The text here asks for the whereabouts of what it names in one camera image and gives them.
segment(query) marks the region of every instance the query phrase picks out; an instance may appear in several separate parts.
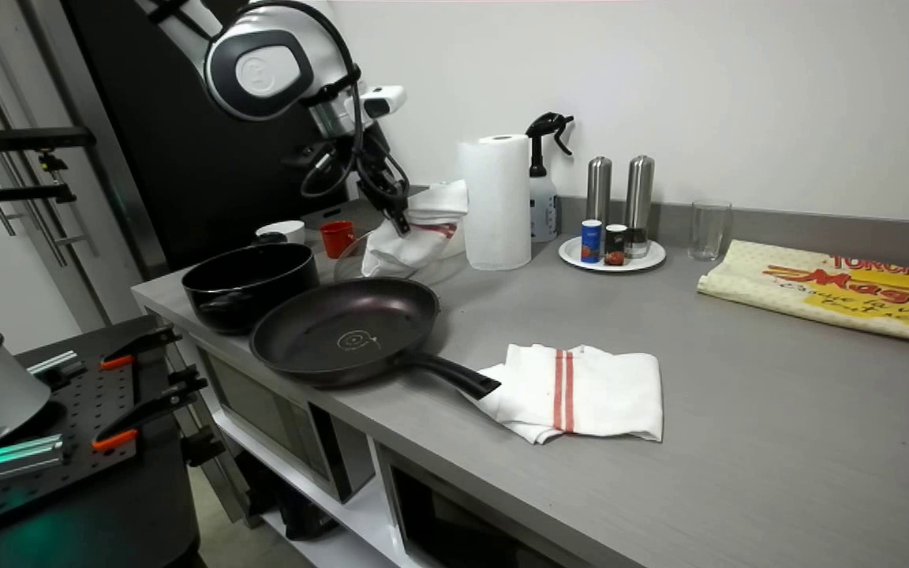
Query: pepper grinder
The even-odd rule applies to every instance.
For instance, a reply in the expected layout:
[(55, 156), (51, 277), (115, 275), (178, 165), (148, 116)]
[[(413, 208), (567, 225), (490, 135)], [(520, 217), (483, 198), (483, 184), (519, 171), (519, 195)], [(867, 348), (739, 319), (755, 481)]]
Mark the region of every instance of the pepper grinder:
[(629, 252), (648, 256), (648, 221), (651, 221), (651, 187), (653, 187), (653, 161), (637, 156), (629, 171), (625, 191), (625, 225), (629, 225)]
[(613, 161), (593, 158), (588, 161), (588, 217), (610, 225), (610, 190), (613, 190)]

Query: red object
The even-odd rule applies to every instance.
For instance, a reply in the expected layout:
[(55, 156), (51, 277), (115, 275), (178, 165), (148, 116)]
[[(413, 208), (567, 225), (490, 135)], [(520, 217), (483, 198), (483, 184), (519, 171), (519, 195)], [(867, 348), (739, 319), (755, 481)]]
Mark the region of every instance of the red object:
[(127, 370), (127, 366), (135, 366), (135, 357), (127, 355), (127, 357), (115, 357), (115, 360), (101, 360), (101, 370)]
[(321, 225), (321, 242), (326, 242), (327, 259), (339, 259), (341, 252), (346, 252), (352, 239), (357, 239), (352, 221)]
[(118, 432), (111, 440), (96, 440), (88, 449), (96, 449), (99, 454), (108, 454), (108, 452), (118, 452), (118, 449), (124, 449), (124, 444), (130, 444), (135, 440), (140, 440), (140, 429), (124, 429), (124, 432)]

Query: red stripe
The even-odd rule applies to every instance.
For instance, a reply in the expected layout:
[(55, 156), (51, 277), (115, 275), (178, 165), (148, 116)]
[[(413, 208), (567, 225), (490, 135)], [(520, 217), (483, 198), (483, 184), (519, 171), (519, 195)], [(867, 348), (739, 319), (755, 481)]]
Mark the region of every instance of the red stripe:
[(562, 429), (562, 349), (554, 349), (553, 429)]
[(567, 393), (565, 393), (565, 412), (567, 412), (567, 426), (565, 432), (575, 432), (575, 355), (567, 355), (567, 372), (565, 372), (565, 383), (567, 383)]

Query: frying pan handle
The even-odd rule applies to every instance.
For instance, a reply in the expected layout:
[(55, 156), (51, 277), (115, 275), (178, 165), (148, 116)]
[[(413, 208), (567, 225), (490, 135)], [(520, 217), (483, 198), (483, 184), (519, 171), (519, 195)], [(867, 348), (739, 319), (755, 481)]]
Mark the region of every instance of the frying pan handle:
[(432, 357), (432, 355), (405, 355), (402, 360), (406, 366), (421, 366), (421, 370), (434, 372), (438, 378), (444, 378), (447, 384), (455, 384), (456, 390), (463, 390), (476, 402), (497, 387), (497, 383), (493, 383), (490, 377), (480, 377), (474, 370), (463, 370), (463, 366), (441, 360), (441, 357)]

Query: glass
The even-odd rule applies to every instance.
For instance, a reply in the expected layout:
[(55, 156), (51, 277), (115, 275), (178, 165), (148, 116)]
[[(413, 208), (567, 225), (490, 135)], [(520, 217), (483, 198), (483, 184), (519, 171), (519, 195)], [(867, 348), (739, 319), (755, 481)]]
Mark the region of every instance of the glass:
[(346, 252), (357, 239), (357, 228), (352, 221), (327, 221), (321, 225), (321, 242), (326, 242), (326, 256), (339, 259), (341, 252)]
[(697, 263), (716, 263), (725, 248), (731, 225), (731, 206), (728, 201), (691, 201), (691, 256)]

